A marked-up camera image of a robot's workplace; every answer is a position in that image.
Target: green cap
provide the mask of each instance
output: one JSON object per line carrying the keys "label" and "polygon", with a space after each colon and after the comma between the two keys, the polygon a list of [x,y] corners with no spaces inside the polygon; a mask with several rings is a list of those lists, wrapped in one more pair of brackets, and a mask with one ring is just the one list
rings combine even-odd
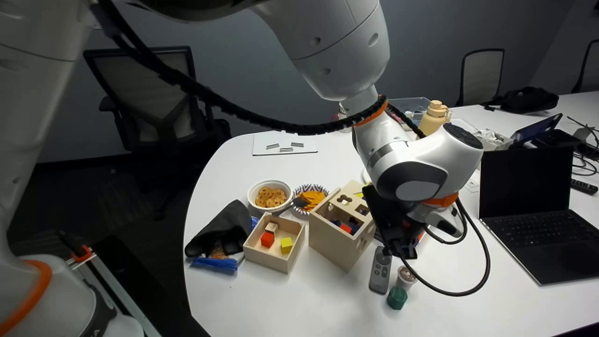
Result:
{"label": "green cap", "polygon": [[387,304],[395,310],[401,310],[405,302],[408,299],[408,293],[402,289],[394,286],[391,288],[389,295],[387,295]]}

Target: red cube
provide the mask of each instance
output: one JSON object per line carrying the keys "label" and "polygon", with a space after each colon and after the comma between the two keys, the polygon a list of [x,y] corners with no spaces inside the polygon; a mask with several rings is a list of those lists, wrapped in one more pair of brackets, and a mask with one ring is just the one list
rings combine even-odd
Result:
{"label": "red cube", "polygon": [[341,227],[341,229],[342,229],[342,230],[346,231],[346,232],[347,232],[349,235],[351,235],[351,234],[352,234],[352,228],[351,228],[351,227],[349,227],[348,225],[346,225],[346,224],[341,224],[341,226],[340,226],[340,227]]}
{"label": "red cube", "polygon": [[262,242],[262,246],[270,248],[270,246],[272,246],[274,243],[274,234],[269,231],[265,231],[260,237],[260,242]]}

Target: bowl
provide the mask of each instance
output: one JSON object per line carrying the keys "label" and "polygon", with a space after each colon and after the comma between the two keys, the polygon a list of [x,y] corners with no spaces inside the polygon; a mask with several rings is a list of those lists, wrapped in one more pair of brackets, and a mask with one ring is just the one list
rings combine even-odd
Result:
{"label": "bowl", "polygon": [[[258,197],[258,192],[263,187],[280,188],[283,190],[283,192],[285,192],[287,199],[285,200],[284,203],[278,205],[277,207],[260,207],[256,204],[255,201],[256,201],[256,198]],[[293,193],[291,191],[291,187],[289,187],[289,185],[287,185],[285,182],[282,182],[282,181],[276,180],[276,179],[263,180],[261,182],[255,183],[254,186],[250,187],[250,189],[247,190],[247,201],[250,203],[250,205],[252,205],[252,207],[257,209],[260,213],[278,212],[278,211],[284,209],[285,207],[287,207],[289,205],[289,203],[291,203],[292,199],[293,199]]]}
{"label": "bowl", "polygon": [[[299,197],[300,193],[303,192],[307,192],[307,191],[318,191],[318,192],[323,192],[325,194],[325,197],[329,195],[329,191],[328,189],[324,188],[324,186],[322,185],[318,185],[315,183],[306,183],[304,185],[301,185],[300,187],[296,188],[294,190],[294,194],[293,194],[293,199]],[[303,210],[299,207],[292,207],[293,211],[296,212],[297,214],[300,215],[304,215],[304,216],[308,216],[308,214],[310,214],[310,212]]]}

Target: gray remote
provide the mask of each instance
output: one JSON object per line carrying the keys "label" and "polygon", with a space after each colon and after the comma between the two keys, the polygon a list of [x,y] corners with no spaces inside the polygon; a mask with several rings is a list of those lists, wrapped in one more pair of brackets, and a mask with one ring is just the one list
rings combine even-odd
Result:
{"label": "gray remote", "polygon": [[374,252],[373,269],[370,272],[371,290],[386,294],[389,289],[389,272],[391,271],[391,256],[383,254],[383,246],[378,246]]}

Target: black remote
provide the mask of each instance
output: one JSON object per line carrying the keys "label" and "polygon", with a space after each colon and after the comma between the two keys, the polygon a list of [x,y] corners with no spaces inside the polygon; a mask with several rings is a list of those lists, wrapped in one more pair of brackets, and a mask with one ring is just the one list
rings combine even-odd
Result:
{"label": "black remote", "polygon": [[587,193],[590,195],[597,193],[597,190],[599,189],[595,185],[591,185],[590,183],[582,182],[582,181],[576,180],[576,179],[572,179],[572,182],[570,183],[570,187],[572,187],[573,189],[576,189],[580,192]]}
{"label": "black remote", "polygon": [[369,287],[379,294],[386,294],[389,289],[389,272],[391,271],[391,256],[383,254],[383,246],[378,246],[374,252],[373,269],[370,272]]}

